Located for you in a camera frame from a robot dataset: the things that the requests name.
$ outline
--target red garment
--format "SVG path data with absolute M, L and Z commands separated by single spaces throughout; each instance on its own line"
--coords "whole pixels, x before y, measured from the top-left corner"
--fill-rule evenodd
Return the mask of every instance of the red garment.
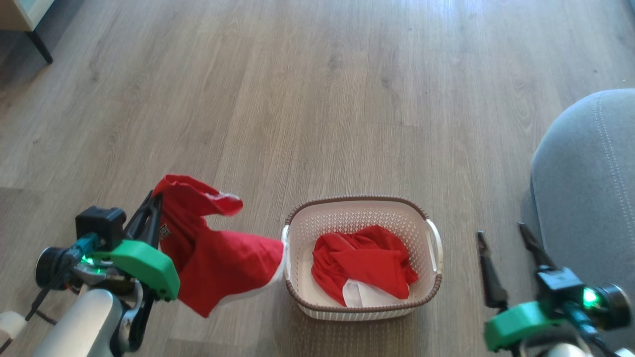
M 334 300 L 346 306 L 342 288 L 348 279 L 376 286 L 398 299 L 408 298 L 408 286 L 418 276 L 410 253 L 386 228 L 371 226 L 353 234 L 327 233 L 316 241 L 311 274 Z
M 178 272 L 178 299 L 203 317 L 218 302 L 265 286 L 282 264 L 283 244 L 240 232 L 212 231 L 203 216 L 235 215 L 243 202 L 188 176 L 167 175 L 159 245 Z

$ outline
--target stitched seam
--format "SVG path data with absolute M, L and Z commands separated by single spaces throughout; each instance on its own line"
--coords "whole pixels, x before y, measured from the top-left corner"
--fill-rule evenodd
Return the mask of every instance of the stitched seam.
M 599 101 L 599 119 L 598 119 L 598 101 Z M 632 210 L 631 204 L 626 196 L 626 191 L 624 189 L 624 181 L 622 180 L 622 176 L 620 175 L 619 166 L 617 165 L 617 160 L 615 157 L 615 152 L 613 151 L 613 147 L 611 146 L 611 141 L 608 138 L 608 131 L 606 130 L 606 125 L 604 121 L 604 117 L 602 115 L 602 94 L 600 94 L 593 103 L 593 113 L 595 114 L 596 125 L 598 126 L 598 132 L 600 135 L 600 139 L 602 140 L 602 146 L 604 147 L 604 153 L 606 154 L 606 159 L 608 160 L 608 166 L 611 169 L 611 176 L 613 177 L 613 183 L 615 184 L 615 190 L 617 191 L 617 196 L 620 200 L 620 206 L 622 206 L 622 215 L 624 216 L 624 220 L 626 221 L 626 226 L 629 229 L 629 236 L 631 238 L 631 242 L 635 245 L 635 238 L 633 237 L 633 231 L 631 229 L 631 221 L 629 221 L 629 215 L 627 214 L 627 206 L 624 205 L 624 202 L 628 205 L 628 212 L 631 214 L 632 219 Z M 608 147 L 611 150 L 611 156 L 609 156 Z

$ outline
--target white stitching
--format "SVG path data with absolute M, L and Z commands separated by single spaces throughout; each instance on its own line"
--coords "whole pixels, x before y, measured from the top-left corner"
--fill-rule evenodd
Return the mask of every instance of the white stitching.
M 624 181 L 622 180 L 622 176 L 620 174 L 620 168 L 617 164 L 617 159 L 615 157 L 615 152 L 613 151 L 613 147 L 611 145 L 611 140 L 608 138 L 608 131 L 606 130 L 606 125 L 605 125 L 605 121 L 604 121 L 604 116 L 602 115 L 602 95 L 604 93 L 598 95 L 595 98 L 594 101 L 594 105 L 593 105 L 593 112 L 595 113 L 595 119 L 596 119 L 596 124 L 598 126 L 598 132 L 600 135 L 600 139 L 602 140 L 602 146 L 604 147 L 604 153 L 606 154 L 606 159 L 608 160 L 608 165 L 611 169 L 611 175 L 613 176 L 613 183 L 615 184 L 615 190 L 617 191 L 617 196 L 620 199 L 620 205 L 622 206 L 622 214 L 624 215 L 624 220 L 626 221 L 626 226 L 629 229 L 629 236 L 631 237 L 631 241 L 633 243 L 633 245 L 635 245 L 635 238 L 633 237 L 633 231 L 631 229 L 631 222 L 635 219 L 633 219 L 633 212 L 631 209 L 631 202 L 629 201 L 628 195 L 626 193 L 626 189 L 624 188 Z M 598 120 L 598 101 L 599 101 L 599 120 Z M 608 147 L 611 150 L 611 156 L 613 158 L 613 160 L 611 161 L 611 157 L 609 157 L 608 155 L 608 149 L 606 148 L 606 142 L 604 140 L 604 136 L 606 135 L 606 141 L 608 142 Z M 618 184 L 617 182 L 617 178 L 616 178 L 616 172 L 617 172 L 617 177 L 620 179 L 620 183 Z M 626 202 L 627 206 L 628 206 L 628 212 L 630 213 L 631 216 L 631 221 L 629 221 L 629 215 L 627 214 L 627 208 L 624 205 L 624 201 Z

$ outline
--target black furniture leg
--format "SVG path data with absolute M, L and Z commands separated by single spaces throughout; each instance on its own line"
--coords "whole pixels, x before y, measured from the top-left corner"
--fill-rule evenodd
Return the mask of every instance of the black furniture leg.
M 31 39 L 33 44 L 36 45 L 37 50 L 40 51 L 40 54 L 42 55 L 42 57 L 44 57 L 44 60 L 46 61 L 46 63 L 52 64 L 53 57 L 51 56 L 51 53 L 46 48 L 46 45 L 44 44 L 44 42 L 42 42 L 42 39 L 39 37 L 37 32 L 33 30 L 33 31 L 25 31 L 24 33 L 27 34 L 27 36 Z

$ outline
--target green plastic part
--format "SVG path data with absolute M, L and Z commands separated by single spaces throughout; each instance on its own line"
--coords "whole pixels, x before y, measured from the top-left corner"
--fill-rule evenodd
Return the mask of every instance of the green plastic part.
M 94 252 L 96 259 L 112 263 L 155 290 L 161 300 L 176 300 L 181 281 L 174 263 L 163 252 L 142 241 L 124 239 L 111 252 Z
M 500 313 L 485 324 L 485 344 L 490 351 L 507 349 L 523 339 L 564 323 L 550 319 L 537 301 L 525 302 Z

